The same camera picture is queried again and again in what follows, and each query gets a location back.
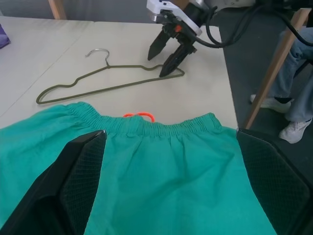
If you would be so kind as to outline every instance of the purple cloth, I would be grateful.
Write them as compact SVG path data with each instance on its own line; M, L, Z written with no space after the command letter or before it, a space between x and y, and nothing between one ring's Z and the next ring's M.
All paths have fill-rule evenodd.
M4 46L8 45L9 43L11 43L11 41L8 38L8 36L6 35L6 33L4 32L4 30L0 24L0 49Z

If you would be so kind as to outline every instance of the wire hanger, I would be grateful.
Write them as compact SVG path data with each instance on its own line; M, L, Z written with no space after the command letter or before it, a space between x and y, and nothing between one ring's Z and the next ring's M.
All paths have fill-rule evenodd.
M124 88L124 87L130 87L130 86L134 86L134 85L139 85L139 84L143 84L143 83L147 83L147 82L153 82L153 81L160 81L160 80L165 80L165 79L170 79L170 78L175 78L175 77L182 77L185 75L185 72L179 68L177 68L176 70L179 71L179 74L176 75L169 75L166 77L157 77L157 78L151 78L151 79L147 79L147 80L143 80L143 81L138 81L138 82L132 82L132 83L127 83L127 84L123 84L123 85L118 85L118 86L114 86L114 87L108 87L108 88L103 88L103 89L99 89L99 90L95 90L95 91L91 91L91 92L85 92L85 93L81 93L81 94L75 94L75 95L71 95L71 96L67 96L67 97L62 97L62 98L58 98L58 99L51 99L51 100L46 100L46 101L42 101L43 97L50 92L53 89L59 88L59 87L64 87L64 88L70 88L75 86L79 80L89 77L95 73L98 73L100 71L106 70L106 69L112 69L112 68L140 68L146 71L153 71L159 67L162 67L163 65L156 65L152 68L147 68L145 66L142 65L109 65L108 63L108 57L110 56L110 52L106 49L102 49L102 48L97 48L94 50L91 50L87 55L85 55L85 57L89 57L91 54L93 54L96 51L104 51L107 53L107 56L105 58L105 62L106 62L106 66L103 68L100 68L98 70L95 70L93 72L87 73L83 76L80 76L78 78L76 78L76 80L70 84L70 85L55 85L52 87L49 87L47 89L45 89L43 92L41 92L39 94L39 96L36 99L36 103L37 104L48 104L48 103L53 103L53 102L57 102L57 101L63 101L63 100L68 100L68 99L73 99L73 98L77 98L77 97L82 97L85 95L90 95L90 94L96 94L96 93L101 93L101 92L107 92L110 90L115 90L115 89L119 89L119 88Z

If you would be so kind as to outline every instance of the teal fabric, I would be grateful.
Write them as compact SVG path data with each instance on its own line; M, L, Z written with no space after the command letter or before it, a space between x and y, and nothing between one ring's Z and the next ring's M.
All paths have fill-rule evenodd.
M0 227L65 144L108 140L86 235L274 235L255 197L236 131L213 114L163 125L58 105L0 130Z

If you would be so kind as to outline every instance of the white table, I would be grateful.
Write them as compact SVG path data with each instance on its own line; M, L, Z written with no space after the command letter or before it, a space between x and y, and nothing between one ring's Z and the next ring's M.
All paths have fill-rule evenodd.
M78 76L105 65L104 52L89 58L84 55L95 48L105 48L111 53L111 65L141 64L152 67L162 64L179 46L174 39L152 61L147 61L150 44L161 30L159 24L94 23L84 35L68 49L19 100L0 118L0 128L12 124L52 105L37 105L40 92L56 84L70 84ZM202 34L208 40L205 29ZM219 30L212 27L212 34L219 38ZM189 55L180 65L184 77L146 83L106 93L94 94L65 102L90 103L102 115L120 117L125 113L146 111L156 121L172 124L212 112L222 125L237 128L230 84L222 49L210 49L195 44L198 51ZM80 81L74 88L52 91L45 99L68 96L99 88L124 84L139 79L158 77L160 70L110 69Z
M0 24L12 42L0 49L0 116L91 23L0 16Z

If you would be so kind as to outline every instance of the dark floor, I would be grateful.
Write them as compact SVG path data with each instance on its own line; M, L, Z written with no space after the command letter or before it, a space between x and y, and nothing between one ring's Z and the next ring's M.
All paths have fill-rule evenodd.
M227 10L219 12L213 25L220 27L222 40L227 39L241 12ZM255 94L270 64L283 23L266 14L257 15L242 39L224 49L230 85L239 127L250 110L249 97ZM312 70L307 66L293 85L292 97L296 97L305 85ZM278 136L287 126L284 116L271 110L261 109L252 130ZM302 174L313 184L313 125L305 131L303 139L296 144L280 141L279 147Z

